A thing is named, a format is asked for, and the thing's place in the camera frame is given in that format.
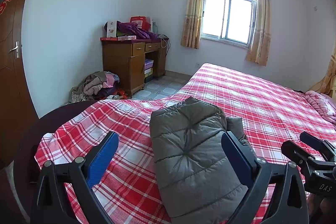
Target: pile of clothes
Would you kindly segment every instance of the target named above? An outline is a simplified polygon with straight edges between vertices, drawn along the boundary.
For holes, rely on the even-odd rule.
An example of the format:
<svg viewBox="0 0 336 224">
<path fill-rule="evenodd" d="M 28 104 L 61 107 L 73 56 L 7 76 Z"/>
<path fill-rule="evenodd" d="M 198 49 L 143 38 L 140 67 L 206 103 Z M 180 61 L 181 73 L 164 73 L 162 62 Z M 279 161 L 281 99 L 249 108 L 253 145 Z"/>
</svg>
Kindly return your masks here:
<svg viewBox="0 0 336 224">
<path fill-rule="evenodd" d="M 109 71 L 96 71 L 87 76 L 79 86 L 71 89 L 70 103 L 103 100 L 127 99 L 125 91 L 118 87 L 118 75 Z"/>
<path fill-rule="evenodd" d="M 120 22 L 117 21 L 117 36 L 122 37 L 124 35 L 136 35 L 137 39 L 158 39 L 156 33 L 143 30 L 137 27 L 136 22 Z M 107 22 L 104 26 L 105 31 L 107 31 Z"/>
</svg>

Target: tiled floor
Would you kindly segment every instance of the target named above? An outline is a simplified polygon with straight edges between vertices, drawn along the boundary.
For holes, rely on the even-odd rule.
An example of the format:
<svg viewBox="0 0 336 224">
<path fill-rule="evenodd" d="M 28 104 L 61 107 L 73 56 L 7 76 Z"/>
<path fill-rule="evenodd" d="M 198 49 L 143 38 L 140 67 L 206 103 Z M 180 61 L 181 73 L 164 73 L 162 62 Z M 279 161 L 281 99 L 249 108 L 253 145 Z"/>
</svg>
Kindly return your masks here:
<svg viewBox="0 0 336 224">
<path fill-rule="evenodd" d="M 147 83 L 144 90 L 133 95 L 132 100 L 152 101 L 171 96 L 178 92 L 188 81 L 185 79 L 162 76 Z"/>
</svg>

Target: purple blanket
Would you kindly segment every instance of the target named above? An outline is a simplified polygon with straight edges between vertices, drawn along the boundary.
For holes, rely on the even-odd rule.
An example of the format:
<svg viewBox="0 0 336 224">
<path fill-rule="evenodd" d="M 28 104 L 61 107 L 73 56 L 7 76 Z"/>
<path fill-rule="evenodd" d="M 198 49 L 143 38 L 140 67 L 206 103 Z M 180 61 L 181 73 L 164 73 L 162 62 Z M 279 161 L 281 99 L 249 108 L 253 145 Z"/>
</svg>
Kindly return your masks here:
<svg viewBox="0 0 336 224">
<path fill-rule="evenodd" d="M 137 39 L 157 39 L 158 36 L 155 33 L 142 30 L 137 27 L 138 24 L 135 22 L 122 23 L 117 21 L 117 28 L 119 31 L 127 35 L 136 35 Z"/>
</svg>

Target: gray puffer jacket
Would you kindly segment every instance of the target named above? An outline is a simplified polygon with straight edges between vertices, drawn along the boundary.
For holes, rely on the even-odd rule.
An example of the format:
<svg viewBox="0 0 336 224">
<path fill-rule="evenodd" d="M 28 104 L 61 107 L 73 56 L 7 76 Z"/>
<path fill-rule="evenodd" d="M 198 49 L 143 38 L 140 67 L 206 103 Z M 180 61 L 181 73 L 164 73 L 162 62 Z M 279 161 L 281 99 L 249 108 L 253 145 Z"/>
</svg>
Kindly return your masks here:
<svg viewBox="0 0 336 224">
<path fill-rule="evenodd" d="M 154 111 L 150 133 L 157 184 L 173 224 L 213 224 L 228 219 L 244 197 L 221 147 L 224 131 L 249 146 L 241 118 L 190 97 Z"/>
</svg>

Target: red plaid bedsheet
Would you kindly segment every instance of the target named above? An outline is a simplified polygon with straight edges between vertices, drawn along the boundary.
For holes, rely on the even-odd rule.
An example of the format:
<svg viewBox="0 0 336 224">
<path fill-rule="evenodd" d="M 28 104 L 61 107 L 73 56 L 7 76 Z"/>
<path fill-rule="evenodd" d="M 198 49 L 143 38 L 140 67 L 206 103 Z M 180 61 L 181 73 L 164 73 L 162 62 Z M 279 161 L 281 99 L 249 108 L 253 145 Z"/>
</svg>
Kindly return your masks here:
<svg viewBox="0 0 336 224">
<path fill-rule="evenodd" d="M 151 112 L 174 105 L 190 96 L 215 104 L 227 116 L 242 117 L 249 142 L 258 156 L 285 164 L 281 144 L 292 140 L 320 157 L 299 141 L 302 131 L 336 143 L 331 123 L 323 120 L 297 92 L 266 80 L 216 65 L 204 64 L 175 95 L 155 101 L 104 100 L 46 134 L 35 159 L 40 168 L 46 160 L 55 164 L 86 155 L 108 131 L 119 135 L 119 147 L 101 182 L 93 190 L 116 224 L 170 223 L 162 205 L 153 170 L 149 131 Z M 67 192 L 82 223 L 87 220 L 71 185 Z M 269 187 L 253 223 L 260 223 L 273 187 Z"/>
</svg>

